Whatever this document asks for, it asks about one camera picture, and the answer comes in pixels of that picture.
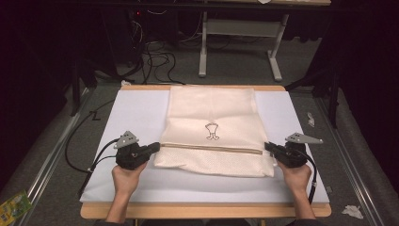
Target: white paper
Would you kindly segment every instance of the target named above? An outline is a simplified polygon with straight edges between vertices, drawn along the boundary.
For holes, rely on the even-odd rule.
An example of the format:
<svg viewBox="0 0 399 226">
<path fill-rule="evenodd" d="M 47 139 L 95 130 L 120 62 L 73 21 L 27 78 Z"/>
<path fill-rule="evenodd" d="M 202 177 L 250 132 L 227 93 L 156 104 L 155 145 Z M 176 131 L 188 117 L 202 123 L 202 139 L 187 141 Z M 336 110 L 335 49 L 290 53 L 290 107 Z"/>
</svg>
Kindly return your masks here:
<svg viewBox="0 0 399 226">
<path fill-rule="evenodd" d="M 256 102 L 271 142 L 284 145 L 287 136 L 295 132 L 303 134 L 288 92 L 256 91 Z M 125 131 L 131 131 L 139 139 L 140 146 L 159 141 L 167 110 L 168 90 L 119 91 L 98 151 Z M 103 156 L 115 153 L 116 150 L 109 147 Z M 81 202 L 112 202 L 111 170 L 115 165 L 115 158 L 108 158 L 97 166 Z M 153 166 L 151 159 L 140 176 L 131 202 L 292 202 L 281 170 L 275 170 L 274 178 L 212 176 L 182 169 L 159 169 Z M 329 202 L 319 175 L 317 184 L 313 202 Z"/>
</svg>

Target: wooden table edge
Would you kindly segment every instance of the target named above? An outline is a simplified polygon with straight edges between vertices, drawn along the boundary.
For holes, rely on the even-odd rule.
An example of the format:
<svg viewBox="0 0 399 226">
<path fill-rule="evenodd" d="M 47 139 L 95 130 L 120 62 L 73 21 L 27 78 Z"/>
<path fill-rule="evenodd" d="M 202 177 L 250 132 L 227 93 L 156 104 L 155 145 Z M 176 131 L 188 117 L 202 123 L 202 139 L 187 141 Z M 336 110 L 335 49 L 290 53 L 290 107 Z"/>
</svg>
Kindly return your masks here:
<svg viewBox="0 0 399 226">
<path fill-rule="evenodd" d="M 120 90 L 169 90 L 171 86 L 215 87 L 226 89 L 254 89 L 257 91 L 285 91 L 283 86 L 259 85 L 131 85 L 122 86 Z"/>
<path fill-rule="evenodd" d="M 106 218 L 112 202 L 84 202 L 82 218 Z M 329 203 L 313 203 L 314 214 L 331 215 Z M 288 218 L 295 216 L 289 203 L 137 203 L 130 202 L 127 218 Z"/>
</svg>

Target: gray floor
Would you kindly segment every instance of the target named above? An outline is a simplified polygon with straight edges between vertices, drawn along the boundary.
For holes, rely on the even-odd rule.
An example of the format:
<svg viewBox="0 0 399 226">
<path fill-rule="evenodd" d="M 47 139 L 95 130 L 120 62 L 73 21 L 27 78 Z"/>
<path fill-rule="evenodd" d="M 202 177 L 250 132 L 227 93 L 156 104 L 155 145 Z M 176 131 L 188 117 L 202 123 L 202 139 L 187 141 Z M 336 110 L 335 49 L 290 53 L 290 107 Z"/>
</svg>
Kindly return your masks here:
<svg viewBox="0 0 399 226">
<path fill-rule="evenodd" d="M 154 43 L 150 46 L 152 56 L 155 53 L 170 52 L 176 56 L 176 66 L 171 78 L 186 84 L 238 84 L 238 85 L 288 85 L 304 76 L 319 41 L 301 43 L 299 40 L 283 41 L 278 63 L 283 77 L 281 83 L 274 82 L 265 56 L 269 39 L 234 37 L 210 39 L 208 49 L 208 70 L 205 78 L 198 77 L 200 47 L 198 40 L 185 42 L 179 49 Z M 153 59 L 153 65 L 164 62 L 164 58 Z M 160 67 L 156 74 L 161 80 L 166 77 L 171 63 Z M 120 66 L 120 71 L 128 69 Z M 149 70 L 146 64 L 144 72 Z M 159 82 L 154 76 L 149 83 Z M 143 81 L 141 73 L 131 76 L 137 83 Z M 115 98 L 120 84 L 99 79 L 96 89 L 87 90 L 82 99 L 83 108 L 72 118 L 72 103 L 53 119 L 52 123 L 38 138 L 24 162 L 15 171 L 12 179 L 1 193 L 1 202 L 16 192 L 34 189 L 30 194 L 35 208 L 15 225 L 91 225 L 93 220 L 80 217 L 81 203 L 77 191 L 83 183 L 85 174 L 77 172 L 66 164 L 62 144 L 71 131 L 69 126 L 76 125 L 90 110 Z M 396 213 L 399 212 L 398 197 L 388 179 L 375 161 L 361 136 L 343 94 L 340 92 L 337 112 L 338 129 L 333 129 L 326 120 L 324 103 L 326 100 L 314 99 L 311 88 L 299 88 L 291 92 L 293 104 L 305 134 L 322 138 L 323 145 L 311 145 L 312 155 L 321 173 L 332 208 L 332 214 L 320 218 L 328 225 L 399 225 Z M 66 93 L 71 99 L 71 92 Z M 107 117 L 112 104 L 98 111 L 99 121 L 87 120 L 72 137 L 69 157 L 78 168 L 86 169 L 94 158 Z M 315 127 L 308 125 L 308 112 L 315 118 Z M 46 164 L 53 158 L 54 165 Z M 353 218 L 341 212 L 346 205 L 360 206 L 364 219 Z M 267 219 L 266 225 L 282 226 L 290 222 L 289 218 Z"/>
</svg>

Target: metal bracket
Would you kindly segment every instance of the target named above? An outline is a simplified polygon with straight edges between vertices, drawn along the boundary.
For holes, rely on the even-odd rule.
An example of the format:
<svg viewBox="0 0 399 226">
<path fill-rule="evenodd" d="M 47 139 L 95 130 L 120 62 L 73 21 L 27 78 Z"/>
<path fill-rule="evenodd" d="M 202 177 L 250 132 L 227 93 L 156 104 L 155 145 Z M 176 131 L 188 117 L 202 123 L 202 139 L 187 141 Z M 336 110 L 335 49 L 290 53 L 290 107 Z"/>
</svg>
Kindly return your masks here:
<svg viewBox="0 0 399 226">
<path fill-rule="evenodd" d="M 114 149 L 119 149 L 133 143 L 138 142 L 138 139 L 135 135 L 133 135 L 130 131 L 126 131 L 118 140 L 118 142 L 114 145 Z"/>
<path fill-rule="evenodd" d="M 311 143 L 311 144 L 322 144 L 323 140 L 318 138 L 309 137 L 299 133 L 294 133 L 285 138 L 285 140 L 293 143 Z"/>
</svg>

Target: beige cloth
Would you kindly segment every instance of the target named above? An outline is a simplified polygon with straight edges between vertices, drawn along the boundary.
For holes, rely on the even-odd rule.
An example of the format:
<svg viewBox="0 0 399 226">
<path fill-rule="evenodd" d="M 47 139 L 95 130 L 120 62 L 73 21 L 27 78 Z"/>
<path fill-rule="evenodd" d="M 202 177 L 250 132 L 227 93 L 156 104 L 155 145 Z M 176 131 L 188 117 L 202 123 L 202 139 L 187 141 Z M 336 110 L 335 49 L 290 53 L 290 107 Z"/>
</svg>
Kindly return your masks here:
<svg viewBox="0 0 399 226">
<path fill-rule="evenodd" d="M 172 87 L 154 165 L 204 174 L 273 176 L 253 89 Z"/>
</svg>

